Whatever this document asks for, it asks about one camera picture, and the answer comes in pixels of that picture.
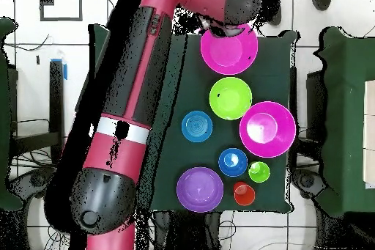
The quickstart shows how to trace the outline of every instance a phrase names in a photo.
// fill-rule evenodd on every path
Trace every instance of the dark green table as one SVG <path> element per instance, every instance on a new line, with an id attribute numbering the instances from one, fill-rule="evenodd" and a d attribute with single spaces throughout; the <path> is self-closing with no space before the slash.
<path id="1" fill-rule="evenodd" d="M 200 39 L 201 36 L 195 34 L 172 38 L 160 104 L 149 135 L 148 152 L 138 187 L 138 204 L 153 210 L 184 209 L 177 199 L 177 181 L 187 169 L 205 166 L 215 170 L 224 184 L 223 199 L 216 211 L 288 213 L 291 206 L 286 201 L 285 191 L 286 154 L 262 159 L 271 169 L 271 176 L 265 183 L 254 183 L 247 172 L 230 178 L 219 170 L 218 157 L 228 147 L 240 148 L 247 154 L 249 162 L 260 158 L 251 155 L 242 145 L 240 120 L 222 120 L 209 107 L 209 91 L 223 76 L 212 71 L 201 58 Z M 253 104 L 272 100 L 288 106 L 291 44 L 296 39 L 296 32 L 284 32 L 282 37 L 259 38 L 256 60 L 250 68 L 236 76 L 250 86 Z M 188 141 L 181 132 L 183 117 L 193 110 L 206 112 L 213 122 L 210 138 L 198 144 Z M 255 202 L 250 206 L 241 207 L 234 201 L 233 185 L 239 180 L 250 184 L 256 191 Z"/>
<path id="2" fill-rule="evenodd" d="M 346 37 L 331 27 L 322 32 L 321 47 L 327 88 L 322 157 L 328 188 L 316 201 L 333 217 L 373 213 L 375 189 L 366 189 L 363 182 L 363 120 L 365 82 L 375 79 L 375 38 Z"/>

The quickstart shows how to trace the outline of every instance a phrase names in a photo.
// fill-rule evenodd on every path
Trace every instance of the small blue bowl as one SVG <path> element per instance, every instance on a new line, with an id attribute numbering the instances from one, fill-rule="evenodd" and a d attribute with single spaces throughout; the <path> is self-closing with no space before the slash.
<path id="1" fill-rule="evenodd" d="M 220 154 L 219 168 L 229 177 L 239 177 L 248 168 L 248 158 L 240 149 L 226 149 Z"/>
<path id="2" fill-rule="evenodd" d="M 191 142 L 203 142 L 212 133 L 212 120 L 202 111 L 192 111 L 182 120 L 182 134 Z"/>

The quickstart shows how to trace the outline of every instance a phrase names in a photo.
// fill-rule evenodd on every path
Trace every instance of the purple bowl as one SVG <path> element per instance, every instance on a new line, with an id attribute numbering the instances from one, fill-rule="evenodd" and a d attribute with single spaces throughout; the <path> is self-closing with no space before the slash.
<path id="1" fill-rule="evenodd" d="M 224 185 L 220 176 L 206 167 L 194 167 L 177 182 L 177 197 L 182 206 L 196 213 L 206 213 L 220 204 Z"/>

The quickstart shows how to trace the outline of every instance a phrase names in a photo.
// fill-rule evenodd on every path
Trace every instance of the lime green bowl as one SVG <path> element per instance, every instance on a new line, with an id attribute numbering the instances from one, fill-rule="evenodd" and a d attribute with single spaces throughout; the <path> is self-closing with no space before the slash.
<path id="1" fill-rule="evenodd" d="M 249 167 L 249 176 L 256 183 L 263 183 L 270 177 L 270 168 L 266 163 L 253 162 Z"/>
<path id="2" fill-rule="evenodd" d="M 228 77 L 217 81 L 209 92 L 209 105 L 224 120 L 237 120 L 251 107 L 250 87 L 241 79 Z"/>

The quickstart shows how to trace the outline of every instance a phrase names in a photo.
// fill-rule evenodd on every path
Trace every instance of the red cup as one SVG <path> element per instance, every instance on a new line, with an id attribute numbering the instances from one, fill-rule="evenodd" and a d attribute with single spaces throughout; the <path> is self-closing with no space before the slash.
<path id="1" fill-rule="evenodd" d="M 237 182 L 233 187 L 234 199 L 240 206 L 248 206 L 254 202 L 255 191 L 247 183 Z"/>

